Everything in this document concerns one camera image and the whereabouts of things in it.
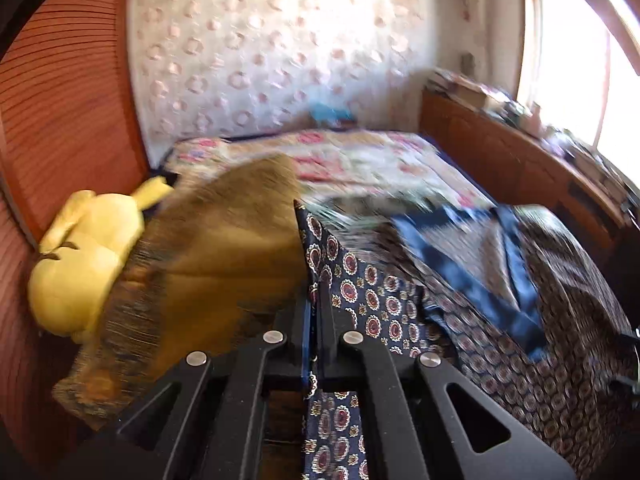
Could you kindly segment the navy medallion patterned garment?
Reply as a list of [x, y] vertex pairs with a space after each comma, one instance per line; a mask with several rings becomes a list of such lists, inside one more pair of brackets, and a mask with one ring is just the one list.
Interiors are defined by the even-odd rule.
[[[318, 376], [322, 284], [355, 330], [398, 356], [449, 362], [564, 458], [572, 479], [639, 474], [638, 339], [610, 286], [552, 214], [527, 208], [401, 214], [353, 240], [296, 211]], [[309, 401], [308, 479], [372, 479], [359, 398]]]

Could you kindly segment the olive brown knitted cloth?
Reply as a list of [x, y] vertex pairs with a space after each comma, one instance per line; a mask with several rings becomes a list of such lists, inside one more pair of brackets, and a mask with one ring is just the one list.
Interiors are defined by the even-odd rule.
[[98, 429], [188, 353], [221, 356], [268, 330], [307, 279], [301, 195], [283, 154], [175, 190], [130, 252], [55, 400]]

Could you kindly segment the yellow plush toy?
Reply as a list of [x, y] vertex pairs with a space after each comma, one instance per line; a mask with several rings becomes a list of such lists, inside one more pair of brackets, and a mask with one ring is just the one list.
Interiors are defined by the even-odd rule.
[[130, 250], [144, 230], [143, 211], [172, 192], [164, 177], [132, 194], [73, 193], [39, 243], [30, 272], [30, 312], [46, 332], [81, 344], [96, 320]]

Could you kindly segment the floral bed blanket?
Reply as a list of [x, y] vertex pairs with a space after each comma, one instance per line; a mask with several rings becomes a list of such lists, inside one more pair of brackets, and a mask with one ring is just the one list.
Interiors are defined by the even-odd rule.
[[416, 133], [302, 130], [250, 140], [196, 138], [178, 142], [164, 168], [213, 178], [253, 159], [291, 159], [306, 200], [399, 195], [454, 208], [490, 208], [494, 201], [434, 144]]

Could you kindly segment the wooden sideboard cabinet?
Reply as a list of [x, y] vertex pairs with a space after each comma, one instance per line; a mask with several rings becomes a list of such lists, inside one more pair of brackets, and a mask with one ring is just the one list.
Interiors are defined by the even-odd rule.
[[527, 134], [427, 89], [420, 131], [496, 202], [553, 211], [598, 263], [639, 255], [639, 229], [622, 207]]

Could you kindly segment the teal object behind bed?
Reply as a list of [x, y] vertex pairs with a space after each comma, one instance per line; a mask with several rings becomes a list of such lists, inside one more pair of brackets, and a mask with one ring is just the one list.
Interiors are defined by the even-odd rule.
[[317, 128], [336, 131], [348, 130], [357, 125], [357, 118], [347, 108], [332, 107], [322, 103], [312, 104], [309, 116]]

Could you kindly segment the cardboard box on sideboard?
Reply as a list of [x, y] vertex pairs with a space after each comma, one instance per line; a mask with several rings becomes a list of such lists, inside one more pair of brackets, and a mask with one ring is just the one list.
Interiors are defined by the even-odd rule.
[[434, 68], [426, 85], [471, 110], [496, 110], [503, 103], [500, 93], [450, 70]]

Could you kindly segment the sheer circle patterned curtain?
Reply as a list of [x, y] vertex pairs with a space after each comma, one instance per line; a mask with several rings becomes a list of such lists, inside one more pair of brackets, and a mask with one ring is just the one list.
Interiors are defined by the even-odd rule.
[[458, 0], [127, 0], [146, 154], [178, 141], [304, 128], [325, 105], [413, 131]]

